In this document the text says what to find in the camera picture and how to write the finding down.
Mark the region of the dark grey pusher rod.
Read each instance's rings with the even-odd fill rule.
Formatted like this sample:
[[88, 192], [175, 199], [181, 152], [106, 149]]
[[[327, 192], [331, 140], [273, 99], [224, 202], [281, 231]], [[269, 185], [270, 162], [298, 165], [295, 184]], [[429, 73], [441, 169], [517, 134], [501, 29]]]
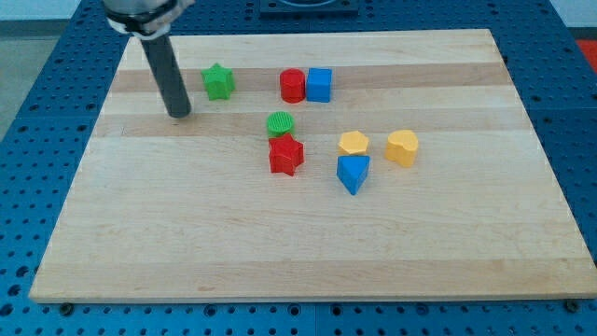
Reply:
[[142, 40], [141, 45], [167, 114], [175, 119], [186, 117], [191, 112], [191, 103], [170, 37], [162, 35], [155, 39]]

